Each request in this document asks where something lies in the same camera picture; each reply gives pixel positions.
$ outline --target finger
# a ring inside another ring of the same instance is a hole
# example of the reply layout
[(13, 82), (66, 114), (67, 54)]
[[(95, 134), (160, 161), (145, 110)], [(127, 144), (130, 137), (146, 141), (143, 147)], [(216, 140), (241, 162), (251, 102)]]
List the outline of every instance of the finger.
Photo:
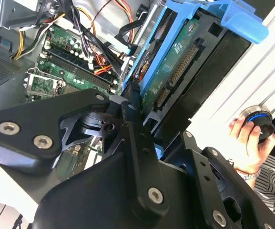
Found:
[(275, 134), (272, 134), (263, 143), (260, 144), (259, 151), (263, 156), (267, 158), (271, 153), (272, 149), (274, 148), (274, 146), (275, 146)]
[(248, 122), (244, 127), (242, 127), (239, 137), (238, 137), (238, 141), (240, 143), (244, 143), (244, 144), (247, 143), (248, 137), (249, 137), (253, 127), (254, 127), (253, 122)]
[(231, 134), (231, 131), (233, 130), (234, 124), (236, 123), (237, 119), (234, 119), (229, 125), (228, 125), (228, 134)]
[(234, 127), (230, 133), (230, 137), (238, 138), (240, 134), (241, 127), (244, 123), (245, 117), (241, 115), (238, 120), (235, 122)]
[(246, 149), (249, 156), (252, 156), (252, 154), (258, 154), (258, 142), (259, 142), (260, 131), (261, 131), (260, 127), (255, 126), (248, 138)]

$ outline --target cable bundle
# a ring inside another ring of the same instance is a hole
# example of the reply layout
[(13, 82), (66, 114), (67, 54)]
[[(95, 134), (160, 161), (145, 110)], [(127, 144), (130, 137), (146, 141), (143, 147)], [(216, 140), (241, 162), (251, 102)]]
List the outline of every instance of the cable bundle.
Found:
[(105, 56), (106, 60), (112, 65), (117, 74), (121, 74), (121, 60), (108, 48), (106, 47), (94, 34), (90, 32), (89, 29), (85, 28), (80, 22), (80, 15), (78, 9), (74, 6), (72, 0), (57, 0), (60, 5), (60, 8), (65, 13), (65, 18), (72, 22), (75, 26), (75, 29), (78, 30), (81, 36), (82, 48), (86, 56), (90, 56), (88, 51), (88, 42), (96, 45)]

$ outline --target white wire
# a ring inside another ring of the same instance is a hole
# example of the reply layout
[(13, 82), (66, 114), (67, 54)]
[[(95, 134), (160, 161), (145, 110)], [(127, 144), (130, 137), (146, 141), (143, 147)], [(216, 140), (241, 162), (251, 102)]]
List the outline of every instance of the white wire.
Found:
[(39, 36), (39, 39), (38, 39), (36, 45), (35, 45), (30, 51), (28, 51), (27, 53), (22, 54), (17, 60), (19, 60), (21, 57), (26, 56), (27, 54), (33, 52), (33, 51), (36, 49), (36, 47), (38, 46), (38, 44), (40, 43), (40, 41), (42, 40), (43, 35), (46, 33), (46, 31), (47, 31), (53, 24), (54, 24), (54, 22), (49, 23), (48, 26), (41, 32), (41, 34), (40, 34), (40, 36)]

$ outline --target capacitor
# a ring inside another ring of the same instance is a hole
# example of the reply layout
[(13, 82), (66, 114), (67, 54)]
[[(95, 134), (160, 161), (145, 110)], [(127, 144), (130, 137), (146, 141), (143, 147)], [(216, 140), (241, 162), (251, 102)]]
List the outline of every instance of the capacitor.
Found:
[(78, 48), (79, 48), (79, 46), (80, 46), (80, 44), (79, 44), (79, 43), (74, 44), (74, 48), (75, 48), (75, 49), (78, 49)]

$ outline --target hand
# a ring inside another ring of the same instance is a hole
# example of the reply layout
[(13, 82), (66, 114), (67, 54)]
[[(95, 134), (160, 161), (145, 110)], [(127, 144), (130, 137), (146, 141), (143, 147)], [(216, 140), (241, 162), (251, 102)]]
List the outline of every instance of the hand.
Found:
[(263, 143), (258, 144), (260, 127), (253, 122), (242, 127), (244, 116), (229, 125), (229, 136), (236, 140), (234, 149), (234, 169), (248, 174), (256, 173), (265, 162), (275, 146), (275, 134), (269, 136)]

